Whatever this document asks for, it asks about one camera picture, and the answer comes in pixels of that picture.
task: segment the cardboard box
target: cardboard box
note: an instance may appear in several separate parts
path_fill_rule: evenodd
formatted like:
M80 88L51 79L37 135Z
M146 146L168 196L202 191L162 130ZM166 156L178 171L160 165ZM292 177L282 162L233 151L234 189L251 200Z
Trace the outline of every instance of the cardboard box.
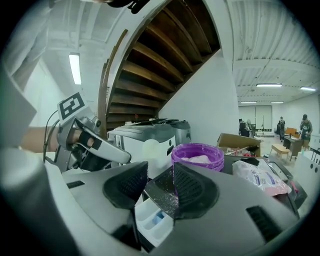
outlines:
M258 149L256 149L254 153L256 157L261 157L260 141L255 138L249 138L235 134L221 133L216 146L223 152L226 152L227 148L243 149L245 147L257 146Z

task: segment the wooden staircase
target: wooden staircase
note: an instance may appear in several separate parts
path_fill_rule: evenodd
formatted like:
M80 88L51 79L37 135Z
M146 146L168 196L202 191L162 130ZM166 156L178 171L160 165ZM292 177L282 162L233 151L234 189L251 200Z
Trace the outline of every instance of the wooden staircase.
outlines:
M137 36L121 64L106 109L106 129L146 121L218 50L201 0L172 0Z

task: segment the small white container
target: small white container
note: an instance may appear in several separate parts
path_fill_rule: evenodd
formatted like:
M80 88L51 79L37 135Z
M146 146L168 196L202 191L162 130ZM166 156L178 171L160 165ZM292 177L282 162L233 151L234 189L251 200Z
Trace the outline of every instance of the small white container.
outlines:
M135 220L139 232L154 247L158 247L174 228L174 220L150 198L135 207Z

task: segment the hand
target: hand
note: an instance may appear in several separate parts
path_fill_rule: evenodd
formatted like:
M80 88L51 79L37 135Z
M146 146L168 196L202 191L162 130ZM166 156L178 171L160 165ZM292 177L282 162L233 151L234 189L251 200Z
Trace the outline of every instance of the hand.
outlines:
M78 130L78 129L73 129L69 138L68 138L68 142L70 144L77 143L79 141L79 137L80 137L81 133L84 133L84 131ZM95 142L95 140L93 138L89 138L89 140L87 141L87 146L92 147L94 142Z

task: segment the wooden table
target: wooden table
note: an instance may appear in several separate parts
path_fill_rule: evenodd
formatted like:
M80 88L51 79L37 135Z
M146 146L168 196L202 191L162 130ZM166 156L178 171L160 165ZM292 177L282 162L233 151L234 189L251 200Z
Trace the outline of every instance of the wooden table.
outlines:
M283 146L286 149L289 149L291 151L291 157L290 157L290 161L292 159L292 157L297 157L298 153L301 151L302 149L302 145L303 145L304 141L302 139L296 139L296 138L290 138L288 136L284 136L284 140L283 140Z
M277 154L280 154L280 157L281 157L281 158L282 158L282 155L288 155L288 153L290 152L289 149L285 148L285 147L282 146L281 144L272 144L272 145L271 145L270 154L271 154L272 150L276 151Z

